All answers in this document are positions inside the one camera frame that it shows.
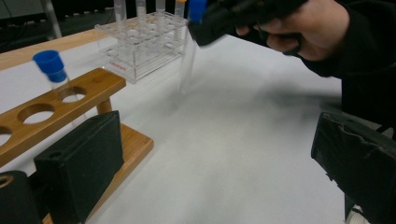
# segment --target black sleeve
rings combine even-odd
[[[323,77],[358,76],[396,62],[396,4],[360,0],[342,3],[349,13],[345,48],[337,58],[304,64]]]

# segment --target round hole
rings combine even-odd
[[[12,175],[0,175],[0,189],[11,183],[13,179]]]
[[[62,152],[53,152],[49,154],[50,159],[56,159],[62,155]]]
[[[5,144],[11,138],[12,131],[9,128],[0,126],[0,146]]]
[[[52,105],[29,105],[18,114],[18,119],[25,124],[33,124],[49,119],[55,108]]]
[[[81,87],[70,87],[59,91],[59,97],[64,103],[73,103],[81,100],[87,92]]]

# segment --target dark floor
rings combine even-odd
[[[53,39],[45,14],[23,21],[2,21],[0,27],[0,53],[31,46]],[[113,9],[85,12],[59,20],[62,36],[90,30],[95,24],[114,22]]]

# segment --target table surface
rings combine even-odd
[[[30,61],[42,49],[61,51],[70,78],[101,66],[106,56],[93,36],[1,54],[0,113],[50,90]],[[344,223],[343,192],[310,157],[320,112],[339,108],[339,80],[232,36],[197,49],[185,94],[179,66],[112,96],[121,122],[151,137],[154,149],[87,223]],[[0,172],[32,173],[31,158],[67,132]]]

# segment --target wooden base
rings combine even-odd
[[[121,124],[122,146],[124,164],[120,170],[114,175],[114,178],[108,186],[102,198],[92,209],[89,217],[91,217],[102,204],[110,197],[110,195],[120,186],[125,178],[134,170],[134,168],[149,154],[154,147],[151,138]],[[50,214],[43,219],[43,224],[52,224]]]

